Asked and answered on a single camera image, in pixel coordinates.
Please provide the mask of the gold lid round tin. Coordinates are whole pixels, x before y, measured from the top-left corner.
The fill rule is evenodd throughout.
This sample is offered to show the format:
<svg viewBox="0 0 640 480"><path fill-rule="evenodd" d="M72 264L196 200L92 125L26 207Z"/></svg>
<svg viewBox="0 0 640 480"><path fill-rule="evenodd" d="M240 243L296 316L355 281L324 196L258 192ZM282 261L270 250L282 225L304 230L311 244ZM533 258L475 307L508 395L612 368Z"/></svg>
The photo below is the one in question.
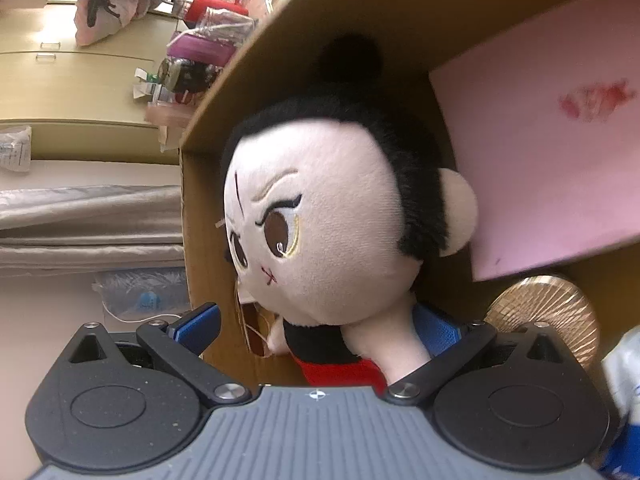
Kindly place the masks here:
<svg viewBox="0 0 640 480"><path fill-rule="evenodd" d="M600 327L593 306L564 278L523 278L491 303L485 321L504 334L525 330L504 363L521 378L588 372L597 356Z"/></svg>

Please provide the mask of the plush doll black hair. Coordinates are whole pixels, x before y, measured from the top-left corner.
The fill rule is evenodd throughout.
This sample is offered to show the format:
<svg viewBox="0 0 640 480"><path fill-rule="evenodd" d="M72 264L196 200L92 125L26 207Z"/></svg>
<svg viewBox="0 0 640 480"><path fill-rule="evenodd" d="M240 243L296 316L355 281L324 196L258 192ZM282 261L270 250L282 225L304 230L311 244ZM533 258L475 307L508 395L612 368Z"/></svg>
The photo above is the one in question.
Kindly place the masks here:
<svg viewBox="0 0 640 480"><path fill-rule="evenodd" d="M471 185L382 71L372 38L334 39L308 87L243 119L222 156L239 285L276 317L269 350L315 387L380 391L425 365L414 282L477 226Z"/></svg>

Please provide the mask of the blue white wipes pack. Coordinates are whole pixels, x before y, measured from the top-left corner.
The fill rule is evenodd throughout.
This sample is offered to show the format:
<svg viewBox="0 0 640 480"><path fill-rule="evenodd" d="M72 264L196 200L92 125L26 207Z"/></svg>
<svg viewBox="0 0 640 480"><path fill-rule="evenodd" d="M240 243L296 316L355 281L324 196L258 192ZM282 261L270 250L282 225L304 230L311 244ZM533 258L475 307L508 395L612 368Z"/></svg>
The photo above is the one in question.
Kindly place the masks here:
<svg viewBox="0 0 640 480"><path fill-rule="evenodd" d="M608 449L601 472L609 479L640 476L640 327L620 338L602 360L608 391L620 414L620 430Z"/></svg>

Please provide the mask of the pink paper booklet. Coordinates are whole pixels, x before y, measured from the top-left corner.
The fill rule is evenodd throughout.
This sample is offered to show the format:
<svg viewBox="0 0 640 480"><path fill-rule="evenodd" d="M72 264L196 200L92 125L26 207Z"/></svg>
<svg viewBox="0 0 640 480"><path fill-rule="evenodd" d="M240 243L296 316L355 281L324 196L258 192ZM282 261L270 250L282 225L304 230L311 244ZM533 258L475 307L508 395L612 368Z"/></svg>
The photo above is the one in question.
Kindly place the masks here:
<svg viewBox="0 0 640 480"><path fill-rule="evenodd" d="M480 220L479 281L639 237L639 0L573 0L430 76Z"/></svg>

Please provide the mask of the blue water jug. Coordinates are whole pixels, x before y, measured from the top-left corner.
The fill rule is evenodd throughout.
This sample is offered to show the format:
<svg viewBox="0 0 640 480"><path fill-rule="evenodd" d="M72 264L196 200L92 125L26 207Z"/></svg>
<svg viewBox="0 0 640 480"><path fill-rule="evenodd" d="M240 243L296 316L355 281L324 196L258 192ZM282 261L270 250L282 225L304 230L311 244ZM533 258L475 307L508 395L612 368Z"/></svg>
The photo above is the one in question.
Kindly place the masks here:
<svg viewBox="0 0 640 480"><path fill-rule="evenodd" d="M183 268L128 269L97 273L92 288L116 321L141 323L191 309Z"/></svg>

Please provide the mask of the beige curtain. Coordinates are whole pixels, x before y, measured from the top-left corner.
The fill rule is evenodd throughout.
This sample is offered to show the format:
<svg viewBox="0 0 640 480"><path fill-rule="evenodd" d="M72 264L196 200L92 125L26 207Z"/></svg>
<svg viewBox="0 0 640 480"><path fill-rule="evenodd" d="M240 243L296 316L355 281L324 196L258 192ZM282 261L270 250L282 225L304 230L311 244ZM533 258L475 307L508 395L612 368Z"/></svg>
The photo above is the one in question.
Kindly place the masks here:
<svg viewBox="0 0 640 480"><path fill-rule="evenodd" d="M4 278L183 265L177 185L1 193Z"/></svg>

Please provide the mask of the pink plastic tumbler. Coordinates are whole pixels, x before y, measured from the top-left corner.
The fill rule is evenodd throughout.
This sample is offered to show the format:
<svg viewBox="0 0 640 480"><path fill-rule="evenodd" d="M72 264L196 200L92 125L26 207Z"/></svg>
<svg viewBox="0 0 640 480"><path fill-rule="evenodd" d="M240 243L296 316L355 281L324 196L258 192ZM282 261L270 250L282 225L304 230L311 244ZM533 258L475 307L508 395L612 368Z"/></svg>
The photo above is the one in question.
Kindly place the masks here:
<svg viewBox="0 0 640 480"><path fill-rule="evenodd" d="M155 102L150 103L145 110L144 119L157 127L171 127L185 129L195 113L193 106Z"/></svg>

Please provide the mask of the dark glass teapot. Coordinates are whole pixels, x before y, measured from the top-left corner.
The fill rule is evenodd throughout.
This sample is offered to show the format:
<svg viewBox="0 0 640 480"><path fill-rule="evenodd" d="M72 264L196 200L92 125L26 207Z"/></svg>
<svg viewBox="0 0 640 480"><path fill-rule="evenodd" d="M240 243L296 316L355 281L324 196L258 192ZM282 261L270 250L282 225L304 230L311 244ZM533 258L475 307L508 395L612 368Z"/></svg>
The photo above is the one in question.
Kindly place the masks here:
<svg viewBox="0 0 640 480"><path fill-rule="evenodd" d="M156 76L172 93L201 93L214 83L220 72L220 67L188 58L164 58Z"/></svg>

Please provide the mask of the green wooden wardrobe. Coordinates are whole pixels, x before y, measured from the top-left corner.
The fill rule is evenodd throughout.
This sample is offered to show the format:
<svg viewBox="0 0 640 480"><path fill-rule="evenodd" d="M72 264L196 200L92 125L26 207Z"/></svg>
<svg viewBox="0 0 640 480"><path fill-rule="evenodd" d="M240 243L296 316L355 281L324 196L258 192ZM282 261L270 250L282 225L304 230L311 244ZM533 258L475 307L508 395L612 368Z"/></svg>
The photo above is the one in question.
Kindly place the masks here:
<svg viewBox="0 0 640 480"><path fill-rule="evenodd" d="M179 23L150 13L79 47L75 12L70 3L2 12L2 128L29 126L35 159L175 165L134 97L134 74L156 72Z"/></svg>

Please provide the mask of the plastic bag on wardrobe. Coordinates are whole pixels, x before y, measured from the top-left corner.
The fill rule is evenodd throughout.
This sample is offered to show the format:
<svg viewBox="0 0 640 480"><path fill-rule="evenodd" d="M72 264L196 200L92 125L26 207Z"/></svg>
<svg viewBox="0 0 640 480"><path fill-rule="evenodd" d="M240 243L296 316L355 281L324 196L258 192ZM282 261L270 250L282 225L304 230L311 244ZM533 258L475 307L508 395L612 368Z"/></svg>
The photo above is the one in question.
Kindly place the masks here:
<svg viewBox="0 0 640 480"><path fill-rule="evenodd" d="M32 162L32 128L14 126L0 131L0 167L29 172Z"/></svg>

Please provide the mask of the purple plastic bottle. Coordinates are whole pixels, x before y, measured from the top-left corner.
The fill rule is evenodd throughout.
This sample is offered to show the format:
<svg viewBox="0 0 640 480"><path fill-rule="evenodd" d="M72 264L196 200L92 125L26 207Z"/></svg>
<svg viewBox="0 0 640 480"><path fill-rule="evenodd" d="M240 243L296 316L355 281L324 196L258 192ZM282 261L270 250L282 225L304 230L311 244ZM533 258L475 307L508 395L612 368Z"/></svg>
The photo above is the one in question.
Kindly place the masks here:
<svg viewBox="0 0 640 480"><path fill-rule="evenodd" d="M168 58L184 58L193 62L224 67L235 54L236 47L228 41L210 40L192 34L175 33L166 48Z"/></svg>

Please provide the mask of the cluttered folding side table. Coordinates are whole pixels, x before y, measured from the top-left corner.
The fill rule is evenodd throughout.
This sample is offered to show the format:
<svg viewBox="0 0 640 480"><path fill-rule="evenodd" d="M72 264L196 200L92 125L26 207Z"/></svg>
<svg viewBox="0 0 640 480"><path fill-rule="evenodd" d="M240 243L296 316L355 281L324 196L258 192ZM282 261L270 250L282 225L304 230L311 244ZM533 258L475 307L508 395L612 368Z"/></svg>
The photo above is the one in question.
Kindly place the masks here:
<svg viewBox="0 0 640 480"><path fill-rule="evenodd" d="M174 0L176 30L153 73L134 73L134 97L145 100L144 119L158 129L163 153L180 148L181 138L205 93L271 12L271 0Z"/></svg>

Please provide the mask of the brown cardboard box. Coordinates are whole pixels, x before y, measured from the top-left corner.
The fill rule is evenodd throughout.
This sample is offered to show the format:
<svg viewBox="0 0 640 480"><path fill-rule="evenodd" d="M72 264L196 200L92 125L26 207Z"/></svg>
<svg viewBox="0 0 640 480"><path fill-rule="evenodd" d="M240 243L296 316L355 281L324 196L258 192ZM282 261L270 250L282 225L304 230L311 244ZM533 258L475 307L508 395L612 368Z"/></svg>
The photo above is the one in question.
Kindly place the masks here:
<svg viewBox="0 0 640 480"><path fill-rule="evenodd" d="M300 385L288 358L250 350L224 261L220 168L224 144L245 116L298 90L322 48L345 32L380 45L384 74L413 110L434 119L427 74L498 32L570 0L283 0L263 18L207 92L190 121L180 153L186 275L194 304L213 301L222 314L206 360L247 387Z"/></svg>

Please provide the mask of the red thermos bottle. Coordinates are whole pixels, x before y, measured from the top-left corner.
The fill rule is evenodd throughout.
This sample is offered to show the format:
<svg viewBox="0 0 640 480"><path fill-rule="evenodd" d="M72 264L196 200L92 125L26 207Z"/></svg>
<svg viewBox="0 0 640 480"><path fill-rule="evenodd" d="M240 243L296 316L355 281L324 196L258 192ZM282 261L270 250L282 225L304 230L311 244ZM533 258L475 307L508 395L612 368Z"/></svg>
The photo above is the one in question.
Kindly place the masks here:
<svg viewBox="0 0 640 480"><path fill-rule="evenodd" d="M234 14L248 17L248 11L244 6L227 0L182 0L182 10L179 15L186 23L197 23L208 9L215 11L229 11Z"/></svg>

